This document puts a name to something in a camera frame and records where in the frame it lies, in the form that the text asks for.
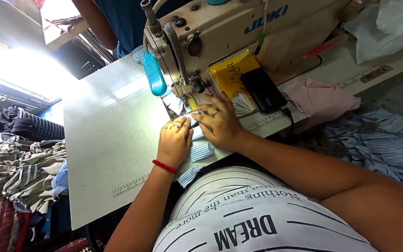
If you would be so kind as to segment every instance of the white t-shirt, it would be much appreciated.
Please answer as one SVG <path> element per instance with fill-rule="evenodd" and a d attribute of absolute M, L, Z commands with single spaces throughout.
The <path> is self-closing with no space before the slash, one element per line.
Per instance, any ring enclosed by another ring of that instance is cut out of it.
<path fill-rule="evenodd" d="M 176 204 L 154 252 L 374 252 L 344 220 L 244 167 L 208 173 Z"/>

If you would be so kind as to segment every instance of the woman's right hand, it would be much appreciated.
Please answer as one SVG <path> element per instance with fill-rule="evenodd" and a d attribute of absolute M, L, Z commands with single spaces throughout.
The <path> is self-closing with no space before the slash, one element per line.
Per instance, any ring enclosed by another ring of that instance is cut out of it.
<path fill-rule="evenodd" d="M 245 130 L 234 112 L 234 106 L 228 96 L 222 92 L 220 98 L 206 95 L 211 104 L 199 105 L 198 110 L 206 111 L 209 115 L 193 113 L 192 117 L 200 122 L 205 137 L 216 146 L 240 152 L 243 143 L 251 132 Z"/>

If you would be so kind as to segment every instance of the khaki fabric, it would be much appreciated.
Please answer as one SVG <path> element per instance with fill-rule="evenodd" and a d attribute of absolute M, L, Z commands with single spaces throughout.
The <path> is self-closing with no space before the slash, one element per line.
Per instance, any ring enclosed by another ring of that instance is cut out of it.
<path fill-rule="evenodd" d="M 51 181 L 66 160 L 66 145 L 63 142 L 40 148 L 36 142 L 29 151 L 20 151 L 20 146 L 0 142 L 0 195 L 12 201 L 18 211 L 45 213 L 55 198 Z"/>

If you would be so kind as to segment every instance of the red beaded bracelet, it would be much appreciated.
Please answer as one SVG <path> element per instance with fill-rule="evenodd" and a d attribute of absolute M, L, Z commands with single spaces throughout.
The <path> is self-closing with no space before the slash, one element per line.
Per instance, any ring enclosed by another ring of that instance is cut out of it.
<path fill-rule="evenodd" d="M 177 174 L 177 173 L 178 173 L 178 170 L 177 170 L 177 169 L 173 169 L 172 167 L 170 167 L 170 166 L 168 166 L 168 165 L 166 165 L 166 164 L 163 164 L 163 163 L 161 163 L 160 161 L 158 161 L 158 160 L 156 160 L 156 159 L 152 160 L 152 163 L 158 165 L 159 167 L 161 167 L 161 168 L 163 168 L 163 169 L 165 169 L 165 170 L 170 171 L 171 173 L 174 173 L 174 174 Z"/>

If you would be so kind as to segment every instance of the person in blue shirt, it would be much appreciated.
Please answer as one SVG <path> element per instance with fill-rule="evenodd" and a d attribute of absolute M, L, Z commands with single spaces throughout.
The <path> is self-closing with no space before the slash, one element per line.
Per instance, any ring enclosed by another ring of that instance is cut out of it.
<path fill-rule="evenodd" d="M 73 0 L 99 43 L 115 50 L 119 57 L 142 45 L 146 14 L 141 0 Z M 169 0 L 157 12 L 161 18 L 182 7 L 188 0 Z"/>

